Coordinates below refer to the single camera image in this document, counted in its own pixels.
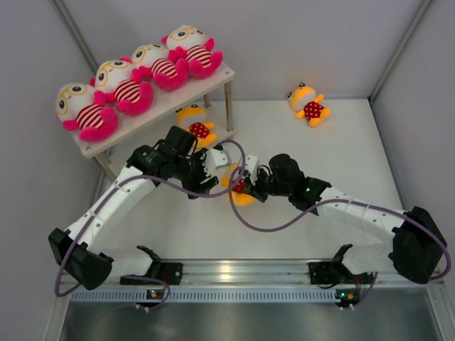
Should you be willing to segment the yellow plush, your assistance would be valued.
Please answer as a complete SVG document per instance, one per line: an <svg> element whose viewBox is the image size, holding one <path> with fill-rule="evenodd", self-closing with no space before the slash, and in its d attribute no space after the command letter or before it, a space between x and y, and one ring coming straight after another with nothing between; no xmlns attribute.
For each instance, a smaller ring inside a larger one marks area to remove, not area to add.
<svg viewBox="0 0 455 341"><path fill-rule="evenodd" d="M230 176L236 169L237 164L232 164L223 174L221 185L228 188L230 185ZM245 189L245 177L242 176L239 183L232 189L232 200L236 207L244 207L255 202L255 198L243 192Z"/></svg>
<svg viewBox="0 0 455 341"><path fill-rule="evenodd" d="M305 119L312 128L319 126L331 115L331 110L323 105L324 95L304 82L287 93L287 101L297 119Z"/></svg>
<svg viewBox="0 0 455 341"><path fill-rule="evenodd" d="M177 126L196 137L196 148L207 148L218 140L215 124L208 121L207 111L197 104L176 110Z"/></svg>

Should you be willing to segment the pink panda plush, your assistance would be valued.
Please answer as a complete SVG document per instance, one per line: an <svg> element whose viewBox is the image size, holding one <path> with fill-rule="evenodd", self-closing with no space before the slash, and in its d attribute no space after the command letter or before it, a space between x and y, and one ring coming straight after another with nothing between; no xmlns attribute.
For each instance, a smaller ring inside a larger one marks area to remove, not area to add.
<svg viewBox="0 0 455 341"><path fill-rule="evenodd" d="M77 134L84 142L101 142L113 135L119 126L117 113L107 105L106 96L82 82L60 88L55 100L55 115L64 130Z"/></svg>
<svg viewBox="0 0 455 341"><path fill-rule="evenodd" d="M185 85L189 78L188 63L176 59L168 48L161 44L140 45L131 55L131 63L146 78L167 92Z"/></svg>
<svg viewBox="0 0 455 341"><path fill-rule="evenodd" d="M125 60L102 63L90 84L105 95L107 102L115 104L118 112L129 117L145 113L154 101L151 84L143 81L141 72Z"/></svg>

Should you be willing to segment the yellow plush back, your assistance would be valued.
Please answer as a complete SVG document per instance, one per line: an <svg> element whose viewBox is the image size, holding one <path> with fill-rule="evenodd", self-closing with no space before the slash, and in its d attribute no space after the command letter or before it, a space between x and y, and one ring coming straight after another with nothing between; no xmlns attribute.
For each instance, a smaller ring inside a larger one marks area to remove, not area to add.
<svg viewBox="0 0 455 341"><path fill-rule="evenodd" d="M305 119L312 128L319 126L331 115L331 110L323 105L324 95L304 82L287 93L287 101L297 119Z"/></svg>

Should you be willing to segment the pink panda plush face-down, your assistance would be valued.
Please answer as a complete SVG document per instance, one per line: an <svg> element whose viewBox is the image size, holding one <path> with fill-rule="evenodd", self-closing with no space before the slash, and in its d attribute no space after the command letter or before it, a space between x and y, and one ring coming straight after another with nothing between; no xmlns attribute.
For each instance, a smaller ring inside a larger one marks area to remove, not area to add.
<svg viewBox="0 0 455 341"><path fill-rule="evenodd" d="M199 80L210 77L223 62L223 52L214 50L214 38L195 26L182 25L164 36L161 42L172 58L185 60L189 73Z"/></svg>

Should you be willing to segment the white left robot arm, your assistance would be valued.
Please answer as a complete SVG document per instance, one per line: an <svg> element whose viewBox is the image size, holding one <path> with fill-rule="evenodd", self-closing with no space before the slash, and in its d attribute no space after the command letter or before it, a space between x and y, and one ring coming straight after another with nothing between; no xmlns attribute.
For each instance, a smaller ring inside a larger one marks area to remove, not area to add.
<svg viewBox="0 0 455 341"><path fill-rule="evenodd" d="M215 171L226 166L230 158L220 146L195 152L195 143L194 135L172 126L166 138L154 146L135 149L111 187L80 219L50 233L48 240L60 270L87 290L113 276L133 275L144 283L156 282L161 267L152 250L139 247L133 254L116 258L102 251L125 216L165 180L180 181L190 199L198 193L209 195L218 184Z"/></svg>

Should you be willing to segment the yellow plush front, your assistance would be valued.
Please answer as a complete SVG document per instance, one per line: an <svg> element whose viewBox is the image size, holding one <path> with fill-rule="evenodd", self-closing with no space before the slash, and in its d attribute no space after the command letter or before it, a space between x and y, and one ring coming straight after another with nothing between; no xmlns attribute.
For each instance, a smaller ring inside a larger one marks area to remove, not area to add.
<svg viewBox="0 0 455 341"><path fill-rule="evenodd" d="M237 164L232 164L223 174L221 185L228 188L230 185L230 176L236 169ZM243 192L245 189L245 177L242 176L239 183L232 189L232 200L236 207L244 207L255 202L255 198Z"/></svg>

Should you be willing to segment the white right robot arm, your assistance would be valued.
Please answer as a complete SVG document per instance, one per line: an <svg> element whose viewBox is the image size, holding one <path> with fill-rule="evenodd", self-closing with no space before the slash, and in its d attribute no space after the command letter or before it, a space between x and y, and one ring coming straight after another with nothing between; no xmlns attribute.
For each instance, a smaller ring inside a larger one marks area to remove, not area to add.
<svg viewBox="0 0 455 341"><path fill-rule="evenodd" d="M341 282L364 273L393 270L407 280L426 284L447 254L447 243L430 213L379 207L350 196L327 181L304 175L298 163L281 153L262 165L248 155L243 193L260 202L285 197L296 209L342 222L378 239L377 244L343 245L333 257L331 271Z"/></svg>

